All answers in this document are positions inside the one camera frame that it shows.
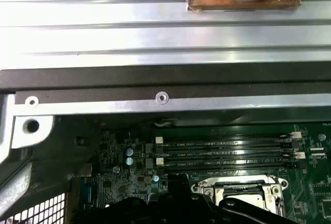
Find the motherboard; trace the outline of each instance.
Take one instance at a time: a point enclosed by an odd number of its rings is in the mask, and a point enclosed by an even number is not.
[[[331,123],[101,132],[93,175],[81,179],[83,209],[151,201],[167,192],[168,174],[183,173],[215,204],[230,196],[299,224],[331,223]]]

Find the sheet metal panel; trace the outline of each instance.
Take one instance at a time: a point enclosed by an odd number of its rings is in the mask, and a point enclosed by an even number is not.
[[[185,0],[0,0],[1,67],[330,61],[331,0],[302,1],[194,13]]]

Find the green circuit board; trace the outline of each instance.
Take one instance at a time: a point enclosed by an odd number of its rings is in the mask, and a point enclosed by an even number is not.
[[[84,207],[167,191],[168,173],[284,178],[287,218],[331,223],[331,123],[103,130]]]

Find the copper heatsink base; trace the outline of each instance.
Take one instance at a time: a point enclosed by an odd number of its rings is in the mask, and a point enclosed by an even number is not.
[[[238,2],[230,0],[187,0],[189,10],[276,10],[297,9],[301,0],[260,0]]]

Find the ventilation grille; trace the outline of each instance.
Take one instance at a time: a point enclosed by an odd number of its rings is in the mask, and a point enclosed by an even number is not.
[[[64,224],[65,194],[0,221],[0,224]]]

